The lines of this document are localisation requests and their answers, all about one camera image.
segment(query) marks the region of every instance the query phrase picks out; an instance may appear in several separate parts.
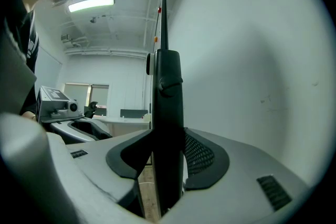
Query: wooden floor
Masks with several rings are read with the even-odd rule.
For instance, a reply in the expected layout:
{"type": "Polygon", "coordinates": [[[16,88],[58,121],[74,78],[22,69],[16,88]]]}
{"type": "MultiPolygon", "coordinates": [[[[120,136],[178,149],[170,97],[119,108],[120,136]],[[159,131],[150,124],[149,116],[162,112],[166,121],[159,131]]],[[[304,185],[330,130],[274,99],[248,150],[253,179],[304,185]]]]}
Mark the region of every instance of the wooden floor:
{"type": "Polygon", "coordinates": [[[145,166],[144,170],[138,177],[138,181],[145,211],[145,219],[156,223],[160,217],[157,209],[152,166],[145,166]]]}

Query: black pole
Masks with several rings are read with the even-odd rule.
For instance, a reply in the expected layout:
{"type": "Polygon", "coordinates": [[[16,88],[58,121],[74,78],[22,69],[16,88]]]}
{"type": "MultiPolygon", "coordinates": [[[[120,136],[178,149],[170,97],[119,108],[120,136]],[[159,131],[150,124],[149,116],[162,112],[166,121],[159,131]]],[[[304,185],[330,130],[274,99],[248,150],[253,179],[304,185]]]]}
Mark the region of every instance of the black pole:
{"type": "Polygon", "coordinates": [[[168,50],[166,0],[161,7],[161,49],[155,52],[152,95],[152,164],[163,216],[182,195],[183,98],[180,55],[168,50]]]}
{"type": "Polygon", "coordinates": [[[161,49],[168,50],[167,0],[161,0],[161,49]]]}

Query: person's hand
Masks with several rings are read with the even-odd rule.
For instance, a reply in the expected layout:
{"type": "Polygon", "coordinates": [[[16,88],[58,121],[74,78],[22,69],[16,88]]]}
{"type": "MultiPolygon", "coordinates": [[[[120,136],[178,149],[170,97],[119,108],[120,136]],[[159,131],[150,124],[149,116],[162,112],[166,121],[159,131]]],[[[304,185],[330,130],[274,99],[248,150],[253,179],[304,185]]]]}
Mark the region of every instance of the person's hand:
{"type": "Polygon", "coordinates": [[[33,121],[36,121],[36,116],[33,112],[26,111],[25,113],[22,114],[22,117],[31,119],[33,121]]]}

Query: black vent grille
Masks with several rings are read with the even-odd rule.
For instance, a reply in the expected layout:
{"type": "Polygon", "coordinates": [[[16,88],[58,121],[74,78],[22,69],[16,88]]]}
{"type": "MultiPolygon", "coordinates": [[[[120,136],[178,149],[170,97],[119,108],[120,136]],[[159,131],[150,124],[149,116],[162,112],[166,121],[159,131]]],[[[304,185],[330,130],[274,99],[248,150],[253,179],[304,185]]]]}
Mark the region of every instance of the black vent grille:
{"type": "Polygon", "coordinates": [[[183,152],[188,166],[188,176],[191,177],[212,165],[215,159],[214,153],[192,138],[185,134],[185,149],[183,152]]]}
{"type": "Polygon", "coordinates": [[[72,155],[73,158],[78,158],[78,157],[84,156],[86,154],[88,154],[88,153],[84,150],[71,152],[71,155],[72,155]]]}
{"type": "Polygon", "coordinates": [[[275,211],[292,201],[283,187],[273,176],[259,177],[257,178],[257,181],[275,211]]]}

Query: fluorescent light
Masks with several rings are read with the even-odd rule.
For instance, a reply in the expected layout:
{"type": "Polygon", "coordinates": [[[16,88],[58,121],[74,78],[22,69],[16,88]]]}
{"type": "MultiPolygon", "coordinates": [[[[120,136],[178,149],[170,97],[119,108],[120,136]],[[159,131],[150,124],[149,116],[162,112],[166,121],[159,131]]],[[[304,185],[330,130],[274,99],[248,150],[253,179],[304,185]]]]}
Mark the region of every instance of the fluorescent light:
{"type": "Polygon", "coordinates": [[[113,5],[114,0],[85,0],[69,5],[70,12],[76,12],[85,8],[113,5]]]}

